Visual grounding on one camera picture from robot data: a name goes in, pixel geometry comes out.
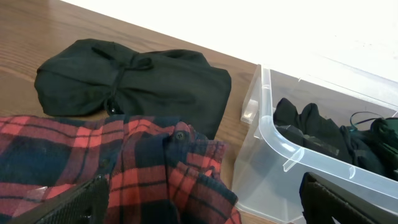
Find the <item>black hooded garment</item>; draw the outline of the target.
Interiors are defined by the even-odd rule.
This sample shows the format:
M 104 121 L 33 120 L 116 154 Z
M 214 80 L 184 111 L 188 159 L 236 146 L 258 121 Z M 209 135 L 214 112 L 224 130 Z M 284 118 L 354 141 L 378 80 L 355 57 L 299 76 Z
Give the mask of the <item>black hooded garment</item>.
M 49 116 L 177 116 L 213 139 L 231 92 L 231 76 L 192 50 L 136 52 L 81 39 L 45 61 L 34 82 Z

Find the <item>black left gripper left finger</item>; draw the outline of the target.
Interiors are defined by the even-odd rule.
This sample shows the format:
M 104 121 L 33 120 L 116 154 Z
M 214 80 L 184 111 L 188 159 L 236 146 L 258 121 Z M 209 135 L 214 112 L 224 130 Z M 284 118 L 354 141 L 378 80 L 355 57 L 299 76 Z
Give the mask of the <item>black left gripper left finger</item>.
M 108 180 L 99 175 L 20 214 L 9 224 L 102 224 L 108 201 Z

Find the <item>navy garment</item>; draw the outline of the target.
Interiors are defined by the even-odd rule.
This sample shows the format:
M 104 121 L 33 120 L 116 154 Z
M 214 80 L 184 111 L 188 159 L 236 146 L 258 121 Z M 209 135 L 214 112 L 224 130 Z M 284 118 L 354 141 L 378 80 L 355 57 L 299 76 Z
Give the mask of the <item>navy garment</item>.
M 340 127 L 352 164 L 375 174 L 397 180 L 397 175 L 376 154 L 376 144 L 368 131 Z

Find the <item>clear plastic storage bin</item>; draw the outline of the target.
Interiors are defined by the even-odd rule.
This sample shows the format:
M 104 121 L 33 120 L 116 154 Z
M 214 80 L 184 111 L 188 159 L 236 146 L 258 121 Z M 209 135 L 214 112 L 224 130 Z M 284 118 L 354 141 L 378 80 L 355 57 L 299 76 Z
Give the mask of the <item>clear plastic storage bin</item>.
M 262 66 L 256 68 L 241 119 L 250 128 L 234 164 L 232 190 L 237 207 L 276 223 L 304 223 L 299 188 L 313 172 L 366 201 L 397 213 L 397 182 L 290 142 L 278 132 L 273 115 L 281 99 L 302 111 L 308 104 L 337 126 L 397 116 L 397 105 L 316 80 L 294 78 Z

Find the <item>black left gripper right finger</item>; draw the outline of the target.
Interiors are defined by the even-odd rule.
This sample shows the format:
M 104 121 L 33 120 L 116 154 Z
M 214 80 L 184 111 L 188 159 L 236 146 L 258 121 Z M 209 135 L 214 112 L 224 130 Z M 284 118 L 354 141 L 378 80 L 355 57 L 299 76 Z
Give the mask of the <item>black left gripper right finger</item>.
M 397 215 L 313 172 L 304 173 L 299 194 L 307 224 L 397 224 Z

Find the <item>green garment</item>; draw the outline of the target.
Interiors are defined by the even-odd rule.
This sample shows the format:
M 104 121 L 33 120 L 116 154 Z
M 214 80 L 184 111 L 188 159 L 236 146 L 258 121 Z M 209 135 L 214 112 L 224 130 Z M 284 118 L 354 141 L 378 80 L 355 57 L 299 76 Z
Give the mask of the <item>green garment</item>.
M 376 117 L 353 122 L 357 114 Z M 349 122 L 351 136 L 363 142 L 373 157 L 366 157 L 366 169 L 383 168 L 383 176 L 397 180 L 397 118 L 383 118 L 377 113 L 360 111 L 353 113 Z

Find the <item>red navy plaid shirt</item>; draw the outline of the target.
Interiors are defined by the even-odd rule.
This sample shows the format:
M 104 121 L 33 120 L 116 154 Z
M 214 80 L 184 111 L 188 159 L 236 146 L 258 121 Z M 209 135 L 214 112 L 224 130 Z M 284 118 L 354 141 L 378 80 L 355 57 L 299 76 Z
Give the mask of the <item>red navy plaid shirt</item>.
M 220 177 L 225 150 L 177 118 L 3 117 L 1 222 L 103 175 L 106 223 L 240 224 Z

